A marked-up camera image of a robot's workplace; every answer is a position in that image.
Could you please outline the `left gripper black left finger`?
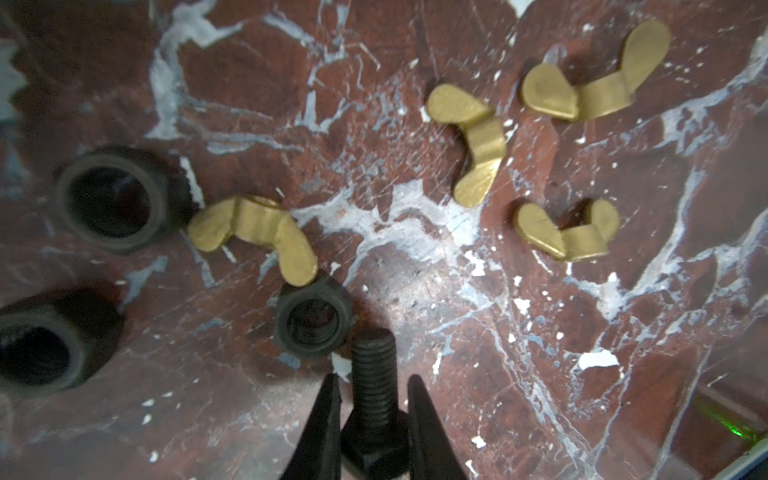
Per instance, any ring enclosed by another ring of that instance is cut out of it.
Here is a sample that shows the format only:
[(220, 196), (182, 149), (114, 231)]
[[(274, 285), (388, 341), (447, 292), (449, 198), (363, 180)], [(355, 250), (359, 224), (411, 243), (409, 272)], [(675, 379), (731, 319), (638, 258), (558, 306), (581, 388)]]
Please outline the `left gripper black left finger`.
[(341, 478), (341, 394), (336, 374), (325, 376), (281, 479)]

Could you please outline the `black hex bolt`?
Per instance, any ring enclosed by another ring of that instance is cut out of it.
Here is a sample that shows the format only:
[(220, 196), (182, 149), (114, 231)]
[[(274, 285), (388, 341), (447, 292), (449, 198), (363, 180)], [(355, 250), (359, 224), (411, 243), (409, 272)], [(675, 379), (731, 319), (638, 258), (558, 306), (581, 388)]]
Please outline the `black hex bolt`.
[(409, 468), (408, 417), (399, 408), (397, 348), (384, 327), (360, 331), (352, 343), (353, 410), (341, 452), (363, 479), (394, 479)]

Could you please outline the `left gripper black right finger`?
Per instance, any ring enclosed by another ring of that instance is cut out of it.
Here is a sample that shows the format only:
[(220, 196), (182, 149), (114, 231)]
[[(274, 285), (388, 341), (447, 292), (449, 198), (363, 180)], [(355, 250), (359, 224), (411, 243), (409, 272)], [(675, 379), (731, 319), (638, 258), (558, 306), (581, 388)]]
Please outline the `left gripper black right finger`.
[(423, 379), (412, 375), (407, 388), (410, 478), (466, 480)]

